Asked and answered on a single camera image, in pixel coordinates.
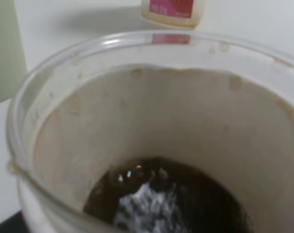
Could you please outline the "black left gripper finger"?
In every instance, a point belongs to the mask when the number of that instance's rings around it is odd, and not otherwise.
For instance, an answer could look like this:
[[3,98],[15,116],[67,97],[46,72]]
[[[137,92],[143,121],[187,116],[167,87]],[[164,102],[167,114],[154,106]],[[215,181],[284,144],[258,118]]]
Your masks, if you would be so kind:
[[22,212],[19,211],[0,224],[0,233],[28,233]]

